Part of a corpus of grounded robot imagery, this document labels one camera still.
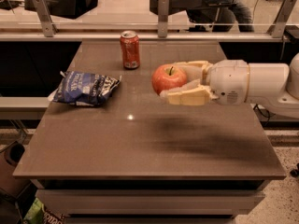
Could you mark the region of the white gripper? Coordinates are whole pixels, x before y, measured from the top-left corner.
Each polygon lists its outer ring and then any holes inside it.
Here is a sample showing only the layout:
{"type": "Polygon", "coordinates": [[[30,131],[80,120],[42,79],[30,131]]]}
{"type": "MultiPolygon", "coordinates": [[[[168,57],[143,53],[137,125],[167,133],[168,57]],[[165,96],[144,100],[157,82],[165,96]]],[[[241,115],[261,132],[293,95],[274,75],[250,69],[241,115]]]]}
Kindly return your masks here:
{"type": "Polygon", "coordinates": [[[178,62],[174,66],[182,69],[190,82],[162,91],[159,96],[167,104],[205,105],[214,100],[219,105],[240,105],[246,100],[249,65],[242,60],[223,60],[214,65],[208,61],[178,62]],[[209,86],[201,83],[205,80],[209,86]]]}

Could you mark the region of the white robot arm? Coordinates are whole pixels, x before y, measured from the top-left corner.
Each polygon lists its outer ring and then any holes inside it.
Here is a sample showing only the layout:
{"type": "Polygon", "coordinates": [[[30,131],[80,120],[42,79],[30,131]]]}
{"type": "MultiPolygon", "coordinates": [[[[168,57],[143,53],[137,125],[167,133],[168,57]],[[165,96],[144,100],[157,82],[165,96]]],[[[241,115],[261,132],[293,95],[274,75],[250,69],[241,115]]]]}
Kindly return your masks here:
{"type": "Polygon", "coordinates": [[[299,118],[299,62],[246,63],[222,60],[175,63],[187,74],[187,83],[164,90],[160,97],[170,105],[261,105],[268,111],[299,118]]]}

